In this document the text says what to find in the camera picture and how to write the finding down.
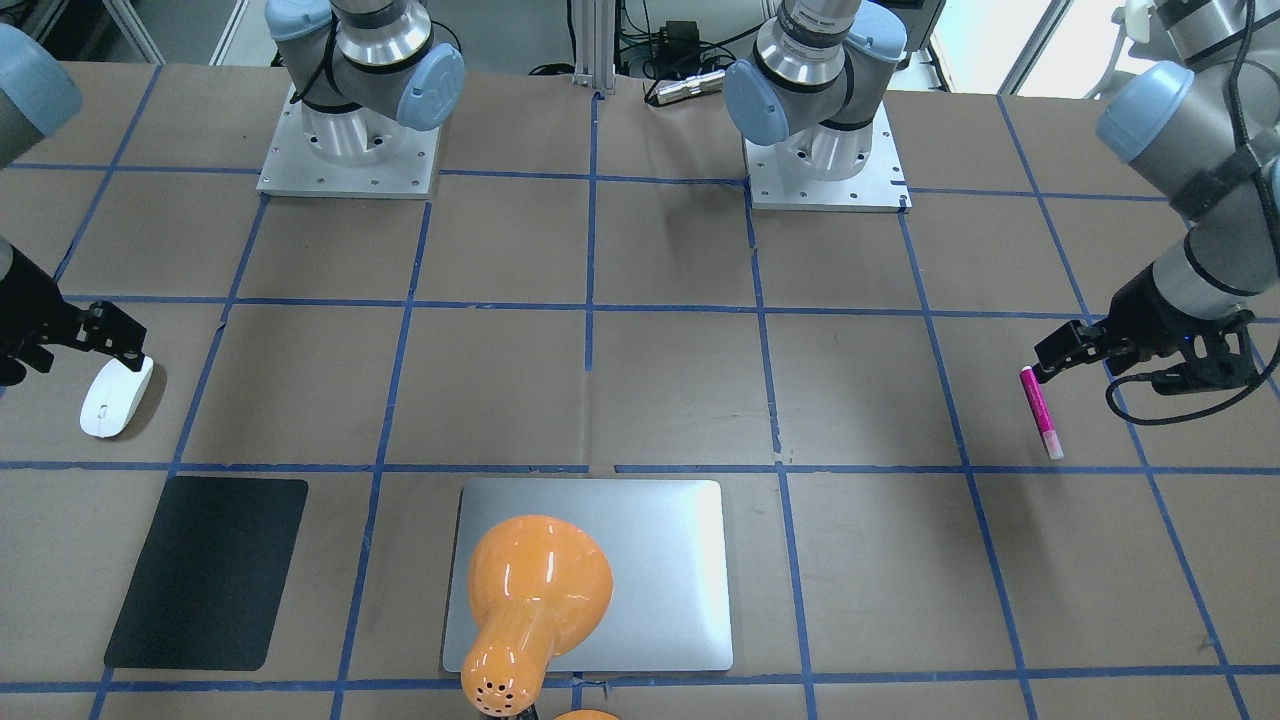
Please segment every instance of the blue joint cap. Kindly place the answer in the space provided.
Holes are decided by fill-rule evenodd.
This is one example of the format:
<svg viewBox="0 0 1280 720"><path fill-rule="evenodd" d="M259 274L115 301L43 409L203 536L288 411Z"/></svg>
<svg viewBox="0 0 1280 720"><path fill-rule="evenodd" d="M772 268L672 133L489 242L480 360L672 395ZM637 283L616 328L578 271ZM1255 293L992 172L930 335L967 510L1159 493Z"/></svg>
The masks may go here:
<svg viewBox="0 0 1280 720"><path fill-rule="evenodd" d="M333 8L329 0L268 0L266 27L271 40L288 42L329 27Z"/></svg>
<svg viewBox="0 0 1280 720"><path fill-rule="evenodd" d="M462 54L449 44L436 45L404 86L396 122L416 131L440 127L458 104L465 77Z"/></svg>
<svg viewBox="0 0 1280 720"><path fill-rule="evenodd" d="M724 72L724 105L749 142L774 145L791 136L778 94L749 60L736 60Z"/></svg>
<svg viewBox="0 0 1280 720"><path fill-rule="evenodd" d="M859 53L884 63L897 63L906 50L906 26L892 10L863 3L854 15L846 42Z"/></svg>
<svg viewBox="0 0 1280 720"><path fill-rule="evenodd" d="M72 76L38 42L0 23L0 92L49 137L84 105Z"/></svg>
<svg viewBox="0 0 1280 720"><path fill-rule="evenodd" d="M1164 132L1196 73L1170 60L1129 81L1098 118L1098 138L1125 163L1132 163Z"/></svg>

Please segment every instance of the black mouse pad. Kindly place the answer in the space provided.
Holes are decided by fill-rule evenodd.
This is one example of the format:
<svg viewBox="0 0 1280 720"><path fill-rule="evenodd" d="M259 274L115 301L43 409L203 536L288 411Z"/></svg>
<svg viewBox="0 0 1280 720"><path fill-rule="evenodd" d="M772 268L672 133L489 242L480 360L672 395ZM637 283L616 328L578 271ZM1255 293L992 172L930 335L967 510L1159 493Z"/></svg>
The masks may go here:
<svg viewBox="0 0 1280 720"><path fill-rule="evenodd" d="M106 665L261 667L306 497L303 480L169 478Z"/></svg>

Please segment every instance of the computer mouse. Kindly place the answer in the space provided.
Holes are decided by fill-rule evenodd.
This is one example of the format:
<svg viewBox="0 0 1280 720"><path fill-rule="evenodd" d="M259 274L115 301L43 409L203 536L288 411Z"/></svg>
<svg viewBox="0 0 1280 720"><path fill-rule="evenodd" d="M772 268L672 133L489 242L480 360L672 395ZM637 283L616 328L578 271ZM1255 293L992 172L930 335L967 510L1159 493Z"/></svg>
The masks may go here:
<svg viewBox="0 0 1280 720"><path fill-rule="evenodd" d="M151 370L155 361L151 357L142 359L142 369L134 373L116 359L111 359L99 370L84 395L84 405L81 406L81 429L86 433L109 438L120 434L124 427L133 418L133 411L138 409L142 395L151 382Z"/></svg>

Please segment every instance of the marker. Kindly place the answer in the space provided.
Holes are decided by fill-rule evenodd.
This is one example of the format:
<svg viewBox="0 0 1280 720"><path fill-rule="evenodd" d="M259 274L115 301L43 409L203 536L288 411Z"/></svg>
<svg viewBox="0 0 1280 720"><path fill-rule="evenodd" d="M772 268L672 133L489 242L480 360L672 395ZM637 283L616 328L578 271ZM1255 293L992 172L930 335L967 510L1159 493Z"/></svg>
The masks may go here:
<svg viewBox="0 0 1280 720"><path fill-rule="evenodd" d="M1044 395L1039 389L1039 380L1036 372L1029 366L1023 368L1018 377L1023 380L1023 389L1027 391L1027 404L1032 406L1032 415L1036 418L1036 428L1044 441L1044 451L1050 460L1062 459L1062 443L1057 439L1057 430L1053 429L1053 418L1048 414L1048 405L1044 404Z"/></svg>

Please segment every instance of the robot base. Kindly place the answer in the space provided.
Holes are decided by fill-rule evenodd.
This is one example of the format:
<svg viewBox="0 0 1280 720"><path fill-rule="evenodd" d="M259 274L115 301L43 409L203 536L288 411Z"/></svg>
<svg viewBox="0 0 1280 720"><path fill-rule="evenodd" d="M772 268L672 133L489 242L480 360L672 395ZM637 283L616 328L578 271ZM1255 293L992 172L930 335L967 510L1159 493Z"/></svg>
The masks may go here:
<svg viewBox="0 0 1280 720"><path fill-rule="evenodd" d="M262 161L259 192L285 197L428 199L435 177L439 128L419 132L387 120L393 132L402 135L394 151L372 164L343 165L310 147L301 109L301 104L291 105L285 100L271 147Z"/></svg>
<svg viewBox="0 0 1280 720"><path fill-rule="evenodd" d="M803 165L786 142L760 146L744 141L751 181L751 206L759 210L833 210L844 213L897 213L911 206L902 161L888 127L884 106L873 120L876 145L863 169L844 181L801 176Z"/></svg>
<svg viewBox="0 0 1280 720"><path fill-rule="evenodd" d="M613 600L552 673L722 671L733 664L721 488L714 480L476 478L462 491L442 665L461 670L479 629L471 553L517 515L581 528L613 568Z"/></svg>

